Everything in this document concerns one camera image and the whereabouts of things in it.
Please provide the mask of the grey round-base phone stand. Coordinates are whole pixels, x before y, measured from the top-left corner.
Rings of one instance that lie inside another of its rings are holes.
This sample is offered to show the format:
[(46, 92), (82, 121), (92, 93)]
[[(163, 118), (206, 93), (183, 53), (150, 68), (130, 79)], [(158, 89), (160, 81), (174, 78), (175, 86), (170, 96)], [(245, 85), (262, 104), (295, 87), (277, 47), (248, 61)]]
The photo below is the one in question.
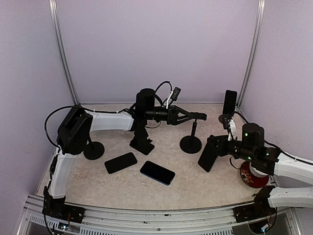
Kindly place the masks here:
[(228, 122), (228, 116), (225, 114), (222, 114), (218, 117), (218, 120), (222, 124), (226, 124)]

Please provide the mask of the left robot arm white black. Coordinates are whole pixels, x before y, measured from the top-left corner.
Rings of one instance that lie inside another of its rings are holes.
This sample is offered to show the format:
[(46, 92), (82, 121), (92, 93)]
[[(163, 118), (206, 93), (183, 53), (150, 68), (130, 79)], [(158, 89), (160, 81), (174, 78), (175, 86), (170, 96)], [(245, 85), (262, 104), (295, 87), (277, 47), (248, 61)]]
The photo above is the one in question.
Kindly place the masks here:
[(96, 160), (104, 154), (100, 142), (91, 141), (94, 131), (122, 130), (134, 133), (130, 147), (148, 155), (154, 145), (148, 138), (148, 120), (164, 121), (168, 125), (179, 125), (189, 120), (206, 120), (205, 113), (189, 112), (176, 105), (156, 106), (155, 90), (144, 88), (136, 95), (135, 104), (121, 111), (94, 111), (80, 105), (69, 106), (70, 111), (57, 130), (55, 156), (50, 166), (50, 181), (44, 188), (43, 214), (61, 219), (75, 216), (82, 218), (84, 208), (65, 203), (66, 183), (77, 156), (81, 153), (87, 159)]

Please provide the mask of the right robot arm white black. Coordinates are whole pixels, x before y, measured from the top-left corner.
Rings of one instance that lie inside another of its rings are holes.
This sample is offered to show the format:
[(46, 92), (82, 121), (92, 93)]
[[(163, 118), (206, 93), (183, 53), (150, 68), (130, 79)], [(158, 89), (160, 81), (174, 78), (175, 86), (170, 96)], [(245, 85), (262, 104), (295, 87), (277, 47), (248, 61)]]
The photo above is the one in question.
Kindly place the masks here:
[(250, 213), (254, 217), (275, 213), (278, 207), (312, 208), (312, 161), (292, 156), (274, 144), (265, 144), (264, 129), (256, 123), (242, 126), (240, 141), (229, 140), (227, 135), (211, 135), (201, 154), (205, 163), (203, 169), (209, 172), (218, 157), (230, 155), (250, 163), (258, 174), (289, 177), (310, 185), (307, 188), (264, 186), (250, 206)]

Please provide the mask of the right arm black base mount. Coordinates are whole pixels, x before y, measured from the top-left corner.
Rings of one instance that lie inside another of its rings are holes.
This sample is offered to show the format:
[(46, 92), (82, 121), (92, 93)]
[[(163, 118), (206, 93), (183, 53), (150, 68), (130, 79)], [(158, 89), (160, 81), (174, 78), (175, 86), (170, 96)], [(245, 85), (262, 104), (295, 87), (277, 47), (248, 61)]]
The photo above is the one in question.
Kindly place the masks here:
[(276, 208), (270, 207), (257, 207), (254, 204), (235, 207), (233, 209), (235, 220), (237, 223), (251, 221), (259, 218), (275, 214)]

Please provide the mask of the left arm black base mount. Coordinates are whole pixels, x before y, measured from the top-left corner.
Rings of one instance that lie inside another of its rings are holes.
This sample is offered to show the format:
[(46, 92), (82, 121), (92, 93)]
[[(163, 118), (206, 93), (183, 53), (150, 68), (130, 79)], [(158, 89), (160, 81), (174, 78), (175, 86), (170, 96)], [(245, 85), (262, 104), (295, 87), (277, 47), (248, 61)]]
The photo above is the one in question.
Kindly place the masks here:
[(60, 220), (81, 224), (83, 221), (85, 209), (68, 204), (59, 204), (54, 205), (53, 207), (44, 206), (42, 213)]

